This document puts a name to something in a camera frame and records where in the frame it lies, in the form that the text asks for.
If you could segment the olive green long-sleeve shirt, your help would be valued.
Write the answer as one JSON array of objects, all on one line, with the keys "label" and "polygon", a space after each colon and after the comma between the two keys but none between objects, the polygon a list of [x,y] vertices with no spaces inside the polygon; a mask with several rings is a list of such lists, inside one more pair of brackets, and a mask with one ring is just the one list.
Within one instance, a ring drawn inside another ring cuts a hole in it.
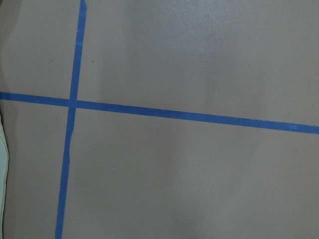
[{"label": "olive green long-sleeve shirt", "polygon": [[3,214],[5,206],[6,179],[8,171],[8,149],[3,125],[0,123],[0,238],[3,239]]}]

